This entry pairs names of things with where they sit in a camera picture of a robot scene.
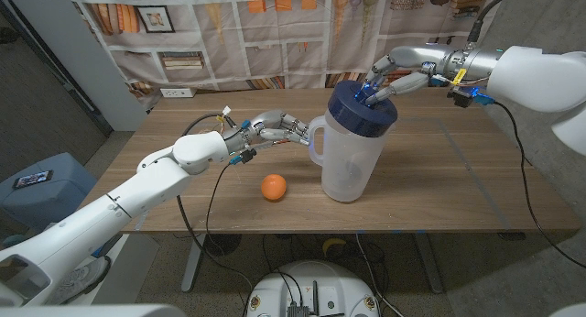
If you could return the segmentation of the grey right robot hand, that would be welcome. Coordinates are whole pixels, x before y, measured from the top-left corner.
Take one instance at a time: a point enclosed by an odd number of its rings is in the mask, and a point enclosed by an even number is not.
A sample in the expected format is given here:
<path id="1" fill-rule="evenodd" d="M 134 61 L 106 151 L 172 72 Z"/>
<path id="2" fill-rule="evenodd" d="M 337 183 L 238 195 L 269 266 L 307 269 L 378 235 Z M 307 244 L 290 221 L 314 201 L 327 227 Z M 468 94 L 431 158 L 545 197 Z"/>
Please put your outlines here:
<path id="1" fill-rule="evenodd" d="M 485 85 L 503 54 L 501 49 L 455 49 L 440 44 L 395 47 L 373 64 L 355 98 L 373 106 L 413 93 L 433 79 L 452 86 Z"/>

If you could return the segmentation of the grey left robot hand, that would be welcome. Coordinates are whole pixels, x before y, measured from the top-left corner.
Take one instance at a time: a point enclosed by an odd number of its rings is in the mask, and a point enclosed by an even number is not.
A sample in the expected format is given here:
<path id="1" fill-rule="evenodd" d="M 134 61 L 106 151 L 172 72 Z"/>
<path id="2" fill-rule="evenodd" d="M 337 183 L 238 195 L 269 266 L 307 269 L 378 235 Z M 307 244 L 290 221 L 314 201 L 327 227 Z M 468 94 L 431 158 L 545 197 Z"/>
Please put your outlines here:
<path id="1" fill-rule="evenodd" d="M 270 146 L 289 141 L 308 146 L 309 126 L 280 109 L 266 111 L 223 135 L 228 152 L 233 154 L 250 147 Z"/>

